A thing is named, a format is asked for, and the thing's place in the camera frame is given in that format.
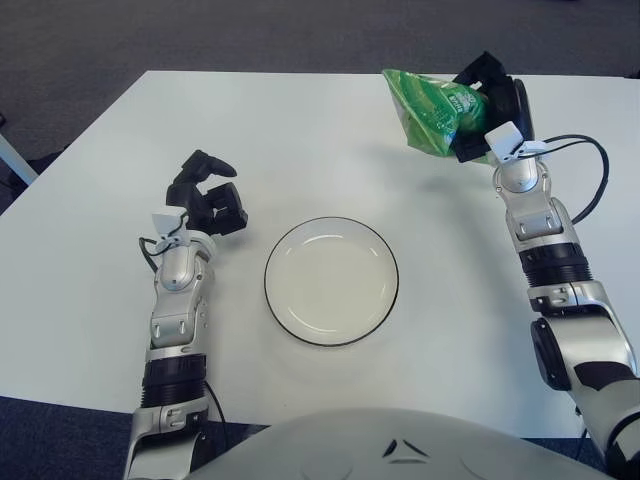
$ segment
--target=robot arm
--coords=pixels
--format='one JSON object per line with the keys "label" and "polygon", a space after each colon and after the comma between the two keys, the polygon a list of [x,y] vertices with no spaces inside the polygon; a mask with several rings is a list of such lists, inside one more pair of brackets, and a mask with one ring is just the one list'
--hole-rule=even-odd
{"label": "robot arm", "polygon": [[[232,183],[200,194],[210,174],[235,176],[226,163],[196,151],[153,215],[156,252],[143,248],[155,272],[141,406],[133,415],[124,478],[182,479],[215,455],[205,396],[208,294],[215,244],[210,235],[242,229],[247,214]],[[141,239],[141,246],[148,239]],[[153,257],[160,258],[156,265]]]}
{"label": "robot arm", "polygon": [[540,374],[571,395],[607,470],[639,478],[640,379],[636,359],[602,284],[593,280],[573,223],[551,197],[540,156],[508,122],[486,135],[496,157],[494,186],[541,317],[531,325]]}

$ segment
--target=green snack bag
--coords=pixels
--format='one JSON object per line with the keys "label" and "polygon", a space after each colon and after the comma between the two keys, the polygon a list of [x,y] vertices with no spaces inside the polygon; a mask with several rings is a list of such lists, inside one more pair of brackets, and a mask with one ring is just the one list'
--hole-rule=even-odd
{"label": "green snack bag", "polygon": [[484,131],[487,98],[473,88],[400,70],[383,70],[382,74],[409,146],[449,156],[456,132]]}

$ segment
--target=table leg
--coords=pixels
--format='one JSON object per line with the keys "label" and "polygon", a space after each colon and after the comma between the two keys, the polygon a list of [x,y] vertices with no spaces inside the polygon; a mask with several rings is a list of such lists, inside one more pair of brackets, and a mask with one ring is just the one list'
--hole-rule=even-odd
{"label": "table leg", "polygon": [[0,159],[9,165],[9,168],[16,172],[16,175],[18,175],[27,185],[31,185],[33,181],[38,178],[38,174],[35,170],[29,166],[27,161],[22,158],[18,152],[16,152],[7,139],[2,135],[0,135]]}

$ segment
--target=black cable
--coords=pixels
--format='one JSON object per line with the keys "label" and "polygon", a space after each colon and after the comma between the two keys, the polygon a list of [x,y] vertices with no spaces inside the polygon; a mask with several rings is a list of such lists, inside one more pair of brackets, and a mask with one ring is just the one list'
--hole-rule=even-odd
{"label": "black cable", "polygon": [[218,414],[220,415],[220,423],[222,423],[222,434],[224,436],[224,452],[226,452],[227,450],[229,450],[229,434],[227,433],[227,420],[224,418],[224,413],[222,413],[222,406],[220,405],[220,402],[218,401],[218,397],[216,397],[216,394],[213,391],[213,388],[211,388],[211,385],[209,385],[209,382],[205,381],[204,382],[204,386],[207,387],[207,390],[209,391],[209,395],[211,395],[211,398],[213,399],[213,402],[216,404],[216,408],[218,409]]}
{"label": "black cable", "polygon": [[552,148],[551,150],[545,150],[544,152],[531,153],[529,155],[521,155],[521,156],[518,157],[518,159],[527,159],[527,158],[539,157],[540,155],[546,155],[547,153],[557,152],[558,150],[562,150],[563,148],[571,147],[573,145],[578,145],[580,143],[589,143],[589,142],[587,142],[585,140],[578,140],[578,141],[575,141],[575,142],[569,142],[569,143],[565,143],[564,145],[560,145],[559,147]]}
{"label": "black cable", "polygon": [[[186,216],[187,216],[186,213],[183,213],[182,215],[180,215],[180,225],[178,225],[176,228],[171,230],[167,234],[167,237],[171,237],[174,233],[176,233],[178,230],[180,230],[180,228],[182,227],[182,225],[184,223],[184,218]],[[152,240],[150,238],[144,238],[144,237],[139,237],[138,238],[138,246],[140,247],[140,251],[142,252],[142,256],[144,257],[144,259],[149,264],[149,267],[151,267],[151,270],[153,271],[153,273],[156,273],[158,271],[158,265],[156,265],[156,262],[154,262],[151,257],[157,257],[158,255],[162,255],[164,252],[166,252],[171,247],[173,247],[173,244],[169,243],[166,247],[164,247],[159,252],[150,253],[149,250],[147,250],[147,246],[146,246],[147,243],[151,243],[152,245],[156,245],[157,244],[157,242],[155,240]]]}
{"label": "black cable", "polygon": [[155,244],[156,241],[155,240],[151,240],[150,238],[144,238],[144,237],[138,238],[138,246],[140,247],[140,251],[142,252],[142,256],[144,257],[144,259],[149,264],[149,267],[151,267],[151,270],[153,271],[153,273],[156,273],[158,271],[158,266],[156,265],[156,262],[154,262],[153,259],[151,258],[151,254],[147,250],[147,247],[146,247],[145,243],[153,243],[153,244]]}
{"label": "black cable", "polygon": [[602,145],[600,145],[595,139],[587,135],[579,135],[579,134],[558,135],[557,137],[547,138],[544,141],[546,143],[553,143],[559,140],[574,140],[574,139],[578,139],[578,141],[566,143],[559,147],[552,148],[551,150],[547,150],[546,152],[525,155],[518,158],[522,158],[522,159],[533,158],[540,155],[544,155],[546,153],[557,152],[558,150],[562,150],[563,148],[571,147],[573,145],[578,145],[580,143],[590,143],[591,145],[596,147],[596,149],[600,153],[600,157],[602,157],[602,180],[600,180],[600,185],[598,185],[598,189],[596,190],[596,193],[594,194],[591,201],[578,215],[576,215],[574,218],[571,219],[571,222],[574,225],[576,225],[577,223],[587,218],[587,216],[591,212],[593,212],[593,210],[595,210],[596,206],[598,205],[598,203],[602,199],[602,196],[604,195],[604,191],[607,188],[607,183],[609,183],[609,156],[607,155],[607,151],[604,149]]}
{"label": "black cable", "polygon": [[582,435],[580,436],[580,440],[578,443],[578,451],[576,452],[576,456],[573,457],[574,460],[578,460],[580,458],[580,454],[582,453],[582,447],[584,446],[584,441],[587,438],[587,429],[585,428],[582,431]]}

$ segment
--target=white plate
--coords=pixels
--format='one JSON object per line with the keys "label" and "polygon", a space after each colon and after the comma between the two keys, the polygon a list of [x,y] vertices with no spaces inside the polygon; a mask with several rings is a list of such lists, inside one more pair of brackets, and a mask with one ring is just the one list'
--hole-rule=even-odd
{"label": "white plate", "polygon": [[345,345],[385,320],[398,292],[398,267],[366,225],[317,218],[276,244],[264,288],[271,312],[291,335],[314,345]]}

